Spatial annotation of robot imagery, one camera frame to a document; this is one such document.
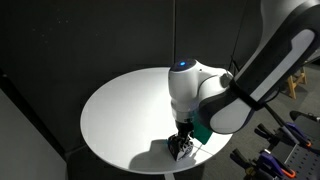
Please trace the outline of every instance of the floor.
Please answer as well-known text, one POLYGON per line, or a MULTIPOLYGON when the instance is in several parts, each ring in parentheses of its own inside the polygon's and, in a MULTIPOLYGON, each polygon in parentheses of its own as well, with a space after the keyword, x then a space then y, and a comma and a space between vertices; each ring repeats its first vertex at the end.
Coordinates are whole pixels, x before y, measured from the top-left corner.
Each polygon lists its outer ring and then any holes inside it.
MULTIPOLYGON (((306 74, 308 84, 302 84, 296 88, 296 100, 288 97, 288 90, 284 84, 278 97, 269 103, 270 107, 286 121, 291 121, 289 116, 291 110, 320 115, 318 112, 320 109, 320 66, 314 64, 307 65, 306 74)), ((253 115, 251 121, 242 130, 233 135, 229 143, 216 156, 198 167, 175 173, 175 179, 243 179, 245 176, 244 169, 230 158, 230 154, 235 148, 238 148, 246 158, 252 159, 258 157, 259 151, 268 147, 269 143, 254 132, 254 129, 260 123, 263 123, 270 130, 275 130, 279 127, 272 116, 265 109, 261 109, 253 115)), ((163 175, 140 175, 114 168, 96 157, 87 147, 70 156, 68 160, 68 174, 69 180, 164 179, 163 175)))

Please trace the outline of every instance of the white tabletop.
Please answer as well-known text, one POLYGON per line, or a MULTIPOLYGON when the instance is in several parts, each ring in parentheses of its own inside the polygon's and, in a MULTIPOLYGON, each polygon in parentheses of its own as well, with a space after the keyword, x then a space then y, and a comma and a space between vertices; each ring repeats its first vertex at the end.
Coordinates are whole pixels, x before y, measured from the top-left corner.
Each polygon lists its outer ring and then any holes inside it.
POLYGON ((213 133, 201 146, 193 139, 190 156, 174 161, 166 144, 166 139, 178 132, 170 104, 168 71, 134 71, 109 81, 90 97, 81 114, 81 132, 102 160, 130 172, 168 174, 205 162, 230 140, 232 134, 213 133))

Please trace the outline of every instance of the black object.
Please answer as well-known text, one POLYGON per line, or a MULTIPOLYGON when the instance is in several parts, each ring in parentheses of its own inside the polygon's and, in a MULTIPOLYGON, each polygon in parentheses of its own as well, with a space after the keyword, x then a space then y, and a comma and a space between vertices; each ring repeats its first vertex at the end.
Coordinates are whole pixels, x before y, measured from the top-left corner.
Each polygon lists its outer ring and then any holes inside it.
POLYGON ((187 123, 180 123, 179 121, 176 121, 176 127, 178 129, 179 136, 181 136, 182 138, 185 138, 185 139, 187 139, 187 137, 190 134, 192 134, 192 132, 194 130, 194 126, 193 126, 193 123, 191 122, 191 120, 189 120, 189 122, 187 122, 187 123))
POLYGON ((317 65, 320 65, 320 57, 316 60, 316 61, 313 61, 313 64, 317 64, 317 65))
POLYGON ((292 120, 296 120, 299 116, 304 116, 310 120, 313 120, 313 121, 316 121, 318 123, 320 123, 320 117, 318 116, 315 116, 314 114, 312 113, 302 113, 302 112, 299 112, 299 111, 291 111, 290 112, 290 117, 292 120))
POLYGON ((175 161, 179 161, 192 152, 193 143, 189 137, 174 134, 168 138, 168 148, 175 161))
POLYGON ((295 123, 307 136, 320 140, 320 123, 312 121, 305 116, 299 116, 295 123))
POLYGON ((271 133, 263 124, 259 124, 258 129, 260 131, 255 130, 255 132, 263 136, 264 138, 266 138, 269 141, 269 143, 272 145, 272 147, 276 146, 279 143, 280 138, 274 135, 273 133, 271 133))

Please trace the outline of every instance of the dark background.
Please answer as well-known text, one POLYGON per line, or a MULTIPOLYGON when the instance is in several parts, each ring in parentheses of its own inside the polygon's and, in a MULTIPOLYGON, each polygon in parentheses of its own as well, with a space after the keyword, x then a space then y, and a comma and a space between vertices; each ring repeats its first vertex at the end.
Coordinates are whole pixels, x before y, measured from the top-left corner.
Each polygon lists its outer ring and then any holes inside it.
POLYGON ((65 152, 82 107, 124 73, 184 58, 227 68, 258 46, 258 0, 17 0, 1 8, 0 69, 65 152))

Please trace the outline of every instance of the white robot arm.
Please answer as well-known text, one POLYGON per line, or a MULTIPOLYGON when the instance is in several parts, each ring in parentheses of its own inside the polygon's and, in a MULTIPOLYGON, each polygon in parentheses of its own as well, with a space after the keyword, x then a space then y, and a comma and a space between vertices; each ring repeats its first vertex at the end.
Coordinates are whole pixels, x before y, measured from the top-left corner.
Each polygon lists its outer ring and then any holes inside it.
POLYGON ((175 137, 182 139, 180 147, 189 141, 195 114, 213 132, 240 130, 319 47, 320 0, 262 0, 261 11, 260 44, 235 77, 196 60, 179 61, 171 67, 169 92, 179 131, 175 137))

